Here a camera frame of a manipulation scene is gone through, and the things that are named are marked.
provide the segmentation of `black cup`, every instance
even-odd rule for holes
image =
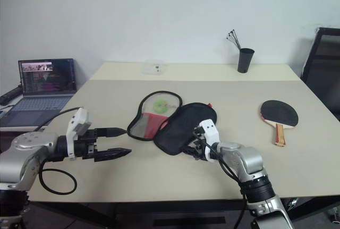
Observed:
[[[237,67],[238,72],[246,73],[248,71],[249,64],[254,52],[255,51],[250,48],[240,49],[239,66]]]

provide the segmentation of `table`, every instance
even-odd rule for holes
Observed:
[[[169,65],[162,75],[144,75],[138,64],[105,63],[65,109],[84,106],[93,115],[91,128],[126,128],[142,98],[157,90],[179,94],[183,104],[211,103],[218,115],[220,139],[257,148],[280,197],[340,194],[340,179],[334,177],[338,172],[340,123],[287,65],[252,65],[248,73],[242,74],[236,71],[236,65],[179,64]],[[285,131],[285,148],[273,145],[274,128],[259,117],[261,104],[269,99],[289,103],[299,115],[298,125]],[[56,118],[45,131],[64,135],[71,116],[69,113]],[[30,200],[139,202],[241,197],[237,184],[216,164],[195,161],[185,154],[169,156],[153,142],[127,135],[101,138],[97,145],[99,150],[124,147],[132,152],[99,163],[81,159],[48,163],[46,168],[73,174],[78,189],[69,196],[57,196],[45,191],[36,180],[29,192]],[[72,187],[71,180],[63,180],[62,175],[46,174],[44,179],[57,191]]]

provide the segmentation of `table leg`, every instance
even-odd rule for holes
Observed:
[[[314,197],[313,199],[297,206],[288,212],[291,221],[298,220],[313,216],[317,213],[332,209],[340,205],[340,196],[321,196]]]
[[[104,228],[115,228],[115,218],[73,202],[30,202],[37,207]]]

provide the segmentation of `chair backrest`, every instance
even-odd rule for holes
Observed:
[[[318,30],[301,80],[340,118],[340,29]]]

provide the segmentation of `white tabletop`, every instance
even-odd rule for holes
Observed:
[[[257,148],[263,156],[274,190],[281,197],[340,194],[338,155],[340,123],[299,79],[293,81],[140,81],[90,80],[66,108],[84,106],[93,117],[91,128],[126,128],[137,113],[139,102],[156,90],[169,90],[191,102],[211,103],[218,115],[220,139]],[[275,146],[275,130],[259,117],[261,104],[278,99],[292,105],[299,123],[285,130],[287,146]],[[45,131],[64,135],[72,113],[51,122]],[[239,199],[238,185],[217,164],[196,161],[179,154],[170,156],[152,141],[127,135],[99,138],[98,149],[131,148],[125,157],[105,162],[93,160],[48,163],[66,170],[78,181],[69,196],[45,191],[36,180],[29,192],[32,201],[129,202],[162,200]],[[45,173],[57,191],[72,188],[72,181]]]

